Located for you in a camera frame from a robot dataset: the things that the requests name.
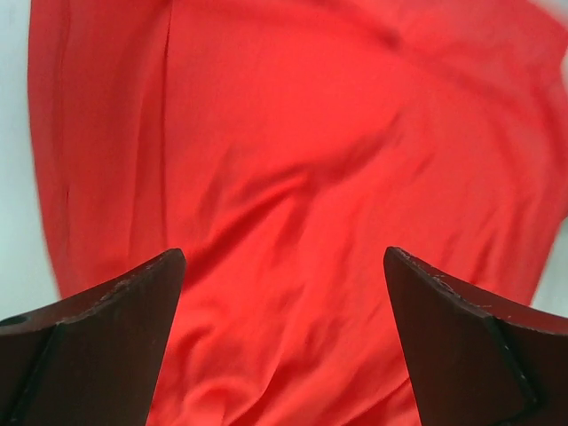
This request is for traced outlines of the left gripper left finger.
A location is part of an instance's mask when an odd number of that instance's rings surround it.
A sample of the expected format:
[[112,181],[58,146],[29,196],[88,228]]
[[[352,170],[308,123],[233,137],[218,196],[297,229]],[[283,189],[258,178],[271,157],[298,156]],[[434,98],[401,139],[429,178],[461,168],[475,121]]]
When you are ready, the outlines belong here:
[[144,425],[185,274],[169,249],[1,322],[3,425]]

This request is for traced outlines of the red tank top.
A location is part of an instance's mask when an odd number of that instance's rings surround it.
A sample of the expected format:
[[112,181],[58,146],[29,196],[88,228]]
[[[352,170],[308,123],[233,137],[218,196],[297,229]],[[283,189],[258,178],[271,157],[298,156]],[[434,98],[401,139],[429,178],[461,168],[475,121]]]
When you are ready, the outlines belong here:
[[152,425],[416,425],[384,251],[532,301],[566,51],[529,1],[34,1],[59,292],[184,251]]

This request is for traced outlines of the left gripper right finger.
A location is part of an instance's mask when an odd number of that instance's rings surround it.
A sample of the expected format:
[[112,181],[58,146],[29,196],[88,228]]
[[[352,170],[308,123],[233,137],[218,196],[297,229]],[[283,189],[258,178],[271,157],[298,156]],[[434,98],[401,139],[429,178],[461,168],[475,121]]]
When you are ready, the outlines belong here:
[[565,425],[567,319],[387,248],[385,279],[424,425]]

